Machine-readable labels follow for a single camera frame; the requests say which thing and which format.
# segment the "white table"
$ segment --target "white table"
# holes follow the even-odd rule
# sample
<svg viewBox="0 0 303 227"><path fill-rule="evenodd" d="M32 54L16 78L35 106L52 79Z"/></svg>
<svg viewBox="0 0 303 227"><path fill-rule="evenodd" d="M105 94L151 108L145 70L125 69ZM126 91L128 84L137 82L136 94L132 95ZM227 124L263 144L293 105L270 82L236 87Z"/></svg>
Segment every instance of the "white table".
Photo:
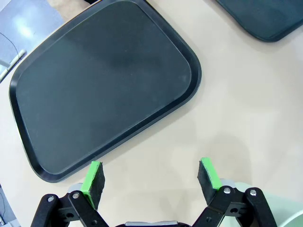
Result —
<svg viewBox="0 0 303 227"><path fill-rule="evenodd" d="M205 207L200 157L220 177L303 202L303 27L264 43L211 0L150 3L197 54L203 81L187 104L100 159L103 218L192 224ZM60 183L36 176L10 107L12 74L0 84L0 182L27 227L44 194L65 195L88 167Z"/></svg>

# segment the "blue-gray floor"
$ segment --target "blue-gray floor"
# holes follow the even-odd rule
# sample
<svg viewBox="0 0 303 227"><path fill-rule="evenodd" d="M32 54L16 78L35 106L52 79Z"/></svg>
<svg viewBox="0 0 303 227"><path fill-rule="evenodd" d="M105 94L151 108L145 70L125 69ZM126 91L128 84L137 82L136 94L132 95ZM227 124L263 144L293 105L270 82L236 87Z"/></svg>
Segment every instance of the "blue-gray floor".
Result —
<svg viewBox="0 0 303 227"><path fill-rule="evenodd" d="M18 52L31 52L63 24L62 17L47 0L11 0L0 11L0 21L0 32L14 43ZM0 34L0 59L11 62L16 55L14 46Z"/></svg>

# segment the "black tray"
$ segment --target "black tray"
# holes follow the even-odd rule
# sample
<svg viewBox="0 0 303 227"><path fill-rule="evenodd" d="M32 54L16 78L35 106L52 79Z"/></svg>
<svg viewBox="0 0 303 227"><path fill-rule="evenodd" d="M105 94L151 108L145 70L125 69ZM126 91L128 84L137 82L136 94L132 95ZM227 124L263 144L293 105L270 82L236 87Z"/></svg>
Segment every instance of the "black tray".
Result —
<svg viewBox="0 0 303 227"><path fill-rule="evenodd" d="M196 55L147 2L103 0L20 64L9 95L31 167L53 183L176 110L200 80Z"/></svg>

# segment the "wire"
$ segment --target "wire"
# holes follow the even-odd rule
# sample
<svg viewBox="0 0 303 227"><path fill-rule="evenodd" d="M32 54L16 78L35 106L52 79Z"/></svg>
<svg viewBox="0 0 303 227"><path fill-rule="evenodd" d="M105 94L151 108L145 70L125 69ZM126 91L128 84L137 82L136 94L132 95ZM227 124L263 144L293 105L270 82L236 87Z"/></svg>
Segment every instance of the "wire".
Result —
<svg viewBox="0 0 303 227"><path fill-rule="evenodd" d="M4 222L4 214L5 214L5 203L4 203L4 199L3 199L3 195L2 193L0 193L1 197L2 197L2 201L3 201L3 208L4 208L4 212L3 212L3 215L1 216L2 217L2 221Z"/></svg>
<svg viewBox="0 0 303 227"><path fill-rule="evenodd" d="M2 32L0 32L0 34L1 35L3 35L11 44L13 44L13 42L9 39L9 38L7 38ZM18 51L17 51L17 48L16 48L16 46L13 44L13 46L14 46L14 48L15 48L15 50L16 50L16 52L17 52L17 55L18 55L18 57L20 58L20 56L19 56L19 53L18 53Z"/></svg>

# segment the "silver bolt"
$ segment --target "silver bolt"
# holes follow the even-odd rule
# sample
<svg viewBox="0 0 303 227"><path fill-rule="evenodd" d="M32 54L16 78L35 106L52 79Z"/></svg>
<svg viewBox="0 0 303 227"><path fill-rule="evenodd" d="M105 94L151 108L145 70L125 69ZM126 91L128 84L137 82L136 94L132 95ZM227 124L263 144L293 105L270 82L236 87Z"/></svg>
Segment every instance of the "silver bolt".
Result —
<svg viewBox="0 0 303 227"><path fill-rule="evenodd" d="M54 199L54 197L53 197L53 196L50 196L50 197L47 198L47 201L48 201L48 202L51 202L51 201L53 201L53 199Z"/></svg>
<svg viewBox="0 0 303 227"><path fill-rule="evenodd" d="M230 188L224 188L224 193L225 193L225 194L231 193L231 189L230 189Z"/></svg>
<svg viewBox="0 0 303 227"><path fill-rule="evenodd" d="M256 192L256 190L251 190L251 191L250 191L250 194L251 194L252 196L256 196L256 195L257 195L257 192Z"/></svg>
<svg viewBox="0 0 303 227"><path fill-rule="evenodd" d="M74 199L77 199L77 198L79 197L79 193L76 192L75 194L72 195L72 197L73 197Z"/></svg>

